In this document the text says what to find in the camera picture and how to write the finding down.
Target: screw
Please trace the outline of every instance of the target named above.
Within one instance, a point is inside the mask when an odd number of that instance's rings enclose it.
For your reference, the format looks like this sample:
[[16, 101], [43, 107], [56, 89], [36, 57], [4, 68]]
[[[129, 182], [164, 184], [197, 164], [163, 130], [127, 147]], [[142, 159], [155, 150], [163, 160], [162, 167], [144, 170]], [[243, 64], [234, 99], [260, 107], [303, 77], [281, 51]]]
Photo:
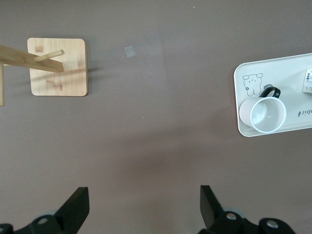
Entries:
[[267, 221], [267, 225], [270, 227], [270, 228], [278, 228], [278, 224], [273, 221], [273, 220], [269, 220]]
[[236, 215], [234, 215], [233, 213], [227, 213], [226, 217], [229, 220], [236, 220]]
[[40, 220], [38, 221], [38, 224], [44, 224], [44, 223], [46, 223], [47, 221], [48, 221], [47, 218], [42, 218], [42, 219], [40, 219]]

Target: label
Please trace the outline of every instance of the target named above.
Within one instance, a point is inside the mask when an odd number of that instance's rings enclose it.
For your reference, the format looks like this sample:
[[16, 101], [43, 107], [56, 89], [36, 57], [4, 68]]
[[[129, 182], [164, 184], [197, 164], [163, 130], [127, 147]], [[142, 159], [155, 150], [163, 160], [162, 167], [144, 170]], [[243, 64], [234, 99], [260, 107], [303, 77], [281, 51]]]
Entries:
[[312, 109], [299, 111], [299, 113], [298, 113], [298, 117], [309, 116], [309, 115], [312, 116]]
[[307, 93], [307, 94], [312, 94], [312, 67], [307, 68], [302, 92]]

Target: cartoon dog illustration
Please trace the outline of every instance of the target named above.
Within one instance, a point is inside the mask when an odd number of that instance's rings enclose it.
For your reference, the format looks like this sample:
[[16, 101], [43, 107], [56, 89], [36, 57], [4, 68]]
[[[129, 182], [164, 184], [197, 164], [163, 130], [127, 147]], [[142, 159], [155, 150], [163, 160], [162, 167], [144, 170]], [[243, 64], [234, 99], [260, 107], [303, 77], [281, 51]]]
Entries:
[[248, 96], [259, 95], [261, 93], [262, 73], [243, 76], [244, 86]]

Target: white mug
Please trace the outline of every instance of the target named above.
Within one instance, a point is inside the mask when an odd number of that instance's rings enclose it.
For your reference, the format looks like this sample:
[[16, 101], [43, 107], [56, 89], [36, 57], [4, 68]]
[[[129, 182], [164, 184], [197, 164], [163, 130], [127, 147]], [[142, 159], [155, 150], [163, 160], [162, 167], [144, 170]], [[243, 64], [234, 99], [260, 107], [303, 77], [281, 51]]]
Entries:
[[[274, 91], [272, 97], [267, 95]], [[266, 89], [259, 97], [246, 99], [239, 107], [239, 117], [243, 123], [261, 133], [273, 133], [285, 122], [286, 107], [278, 99], [280, 90], [276, 87]]]

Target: wooden dowel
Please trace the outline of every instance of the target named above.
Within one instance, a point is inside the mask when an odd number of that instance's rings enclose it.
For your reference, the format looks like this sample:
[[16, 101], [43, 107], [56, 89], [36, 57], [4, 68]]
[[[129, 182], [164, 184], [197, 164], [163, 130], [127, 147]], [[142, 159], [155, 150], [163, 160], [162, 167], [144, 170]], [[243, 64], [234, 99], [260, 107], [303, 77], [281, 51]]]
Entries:
[[4, 106], [4, 68], [2, 60], [0, 60], [0, 106]]
[[0, 45], [0, 60], [3, 60], [5, 64], [20, 67], [28, 67], [47, 72], [64, 71], [64, 67], [61, 62], [52, 59], [36, 62], [34, 58], [37, 57], [38, 57], [37, 55], [33, 55], [25, 51]]
[[38, 57], [34, 58], [34, 61], [40, 62], [40, 61], [51, 59], [51, 58], [54, 58], [54, 57], [57, 57], [57, 56], [60, 56], [63, 54], [65, 54], [65, 52], [63, 50], [59, 50], [59, 51], [55, 51], [55, 52], [52, 52], [52, 53], [49, 53], [46, 55], [38, 56]]

